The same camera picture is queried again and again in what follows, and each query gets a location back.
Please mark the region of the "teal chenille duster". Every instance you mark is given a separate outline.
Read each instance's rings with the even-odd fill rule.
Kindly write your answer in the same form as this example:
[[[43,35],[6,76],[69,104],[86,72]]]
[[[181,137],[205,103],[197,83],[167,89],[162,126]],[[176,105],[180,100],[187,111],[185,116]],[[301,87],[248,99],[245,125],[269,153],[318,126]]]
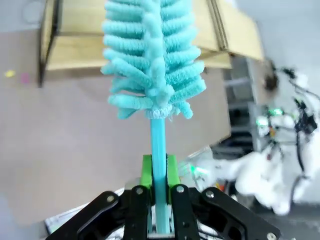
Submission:
[[[102,24],[107,64],[113,75],[109,104],[120,119],[144,111],[150,121],[155,184],[156,231],[170,231],[166,201],[165,120],[173,115],[190,119],[188,100],[206,89],[198,60],[201,50],[191,0],[107,0]]]

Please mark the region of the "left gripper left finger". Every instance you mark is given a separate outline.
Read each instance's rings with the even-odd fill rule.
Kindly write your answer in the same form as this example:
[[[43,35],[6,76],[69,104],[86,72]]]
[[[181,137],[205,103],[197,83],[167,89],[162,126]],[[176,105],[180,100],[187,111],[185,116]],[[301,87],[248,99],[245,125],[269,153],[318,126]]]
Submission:
[[[152,203],[152,157],[144,155],[138,185],[121,195],[104,191],[46,240],[106,240],[121,227],[122,240],[148,240]]]

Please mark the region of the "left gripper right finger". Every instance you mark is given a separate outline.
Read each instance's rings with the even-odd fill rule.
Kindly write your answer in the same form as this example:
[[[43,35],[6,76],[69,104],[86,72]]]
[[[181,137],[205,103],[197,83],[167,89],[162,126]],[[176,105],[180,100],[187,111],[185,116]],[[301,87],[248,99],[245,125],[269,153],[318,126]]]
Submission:
[[[201,240],[198,224],[222,240],[279,240],[281,231],[218,188],[199,192],[181,184],[174,155],[167,156],[167,184],[172,207],[174,240]]]

